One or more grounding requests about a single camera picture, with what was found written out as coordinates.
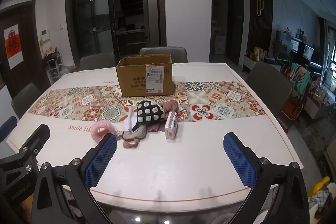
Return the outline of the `grey chair back centre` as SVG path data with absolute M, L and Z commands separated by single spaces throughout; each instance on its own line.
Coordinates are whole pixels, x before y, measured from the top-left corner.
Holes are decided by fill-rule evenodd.
M 145 47 L 140 55 L 170 54 L 173 63 L 187 63 L 187 50 L 184 47 Z

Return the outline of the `brown cardboard box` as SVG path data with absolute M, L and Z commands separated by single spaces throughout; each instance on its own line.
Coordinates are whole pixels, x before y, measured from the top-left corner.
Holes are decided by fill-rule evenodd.
M 169 96 L 174 92 L 170 54 L 124 57 L 116 66 L 124 97 Z

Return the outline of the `black white checkered pouch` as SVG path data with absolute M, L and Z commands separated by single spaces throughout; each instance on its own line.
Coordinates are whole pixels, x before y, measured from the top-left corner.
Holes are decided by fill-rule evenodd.
M 156 102 L 142 100 L 137 104 L 136 123 L 132 131 L 135 132 L 141 125 L 163 120 L 164 117 L 165 112 L 162 106 Z

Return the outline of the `grey chair back left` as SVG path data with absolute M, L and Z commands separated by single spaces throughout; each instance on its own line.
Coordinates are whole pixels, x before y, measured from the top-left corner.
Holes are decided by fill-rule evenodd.
M 79 62 L 79 71 L 112 68 L 117 65 L 113 52 L 84 56 Z

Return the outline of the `dark glass sliding door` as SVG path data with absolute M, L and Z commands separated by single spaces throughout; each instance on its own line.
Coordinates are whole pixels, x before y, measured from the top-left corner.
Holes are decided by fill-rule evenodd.
M 65 0 L 72 57 L 112 52 L 115 61 L 165 47 L 165 0 Z

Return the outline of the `red fu character poster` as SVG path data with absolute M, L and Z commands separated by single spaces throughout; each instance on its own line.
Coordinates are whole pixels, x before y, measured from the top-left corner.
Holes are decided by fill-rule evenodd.
M 6 57 L 10 69 L 23 62 L 23 53 L 19 36 L 19 25 L 13 25 L 4 30 Z

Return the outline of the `white tv cabinet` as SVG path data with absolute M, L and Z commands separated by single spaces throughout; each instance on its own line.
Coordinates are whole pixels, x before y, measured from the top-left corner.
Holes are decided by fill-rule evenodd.
M 246 71 L 250 73 L 250 71 L 253 69 L 253 67 L 257 64 L 257 61 L 252 60 L 248 56 L 244 56 L 243 60 L 243 71 Z M 276 64 L 268 64 L 267 65 L 273 67 L 276 69 L 278 72 L 281 70 L 281 65 L 276 65 Z

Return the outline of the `white intercom wall panel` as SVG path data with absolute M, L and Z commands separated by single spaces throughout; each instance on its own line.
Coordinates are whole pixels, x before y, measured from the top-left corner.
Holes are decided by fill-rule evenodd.
M 48 30 L 42 30 L 41 31 L 41 40 L 43 43 L 50 40 L 50 34 Z

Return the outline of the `mauve pink towel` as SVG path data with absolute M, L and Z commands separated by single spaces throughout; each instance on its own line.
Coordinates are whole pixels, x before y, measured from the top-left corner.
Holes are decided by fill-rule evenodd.
M 182 107 L 179 106 L 176 100 L 167 100 L 165 102 L 159 103 L 159 106 L 163 108 L 165 116 L 159 122 L 155 122 L 147 127 L 148 132 L 159 132 L 165 131 L 165 123 L 171 111 L 176 112 L 177 114 L 182 111 Z

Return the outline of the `pink tissue pack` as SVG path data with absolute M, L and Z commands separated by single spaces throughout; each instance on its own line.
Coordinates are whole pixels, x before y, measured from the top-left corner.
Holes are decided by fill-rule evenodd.
M 165 123 L 165 137 L 166 139 L 173 140 L 176 137 L 178 128 L 178 115 L 176 112 L 169 112 L 169 116 Z

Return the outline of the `white shelf rack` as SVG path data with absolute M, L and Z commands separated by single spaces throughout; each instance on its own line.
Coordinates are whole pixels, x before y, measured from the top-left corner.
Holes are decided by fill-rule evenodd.
M 60 53 L 55 48 L 52 52 L 48 52 L 45 54 L 43 59 L 45 62 L 45 69 L 47 76 L 51 85 L 53 85 L 56 81 L 58 81 L 61 76 L 63 61 Z

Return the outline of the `pink fluffy scrunchie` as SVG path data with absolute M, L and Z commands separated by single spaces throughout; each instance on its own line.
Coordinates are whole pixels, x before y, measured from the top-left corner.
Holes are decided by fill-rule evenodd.
M 100 120 L 94 123 L 91 127 L 91 137 L 99 143 L 106 134 L 116 135 L 116 129 L 108 120 Z

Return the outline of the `grey lifestyle fabric pouch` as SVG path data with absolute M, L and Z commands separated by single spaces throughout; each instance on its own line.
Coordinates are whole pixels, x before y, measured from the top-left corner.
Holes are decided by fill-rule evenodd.
M 135 130 L 135 132 L 132 132 L 130 129 L 119 131 L 116 135 L 116 138 L 117 140 L 123 139 L 127 141 L 141 140 L 146 137 L 146 134 L 147 134 L 147 126 L 140 125 L 139 128 Z

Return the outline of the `grey chair left side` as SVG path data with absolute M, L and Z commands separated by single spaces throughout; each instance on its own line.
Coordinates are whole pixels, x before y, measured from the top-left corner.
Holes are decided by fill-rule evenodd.
M 25 86 L 11 101 L 11 106 L 19 119 L 41 96 L 41 91 L 34 83 Z

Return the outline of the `grey chair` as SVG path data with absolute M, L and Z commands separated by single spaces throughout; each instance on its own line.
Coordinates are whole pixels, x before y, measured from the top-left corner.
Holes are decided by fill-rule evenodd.
M 79 71 L 112 68 L 117 65 L 113 52 L 84 56 L 79 62 Z
M 262 61 L 250 71 L 246 83 L 275 118 L 278 118 L 293 91 L 291 82 L 283 74 Z
M 145 47 L 140 55 L 170 54 L 173 63 L 187 63 L 187 50 L 184 47 Z
M 41 91 L 34 83 L 25 86 L 11 101 L 11 106 L 19 119 L 41 96 Z

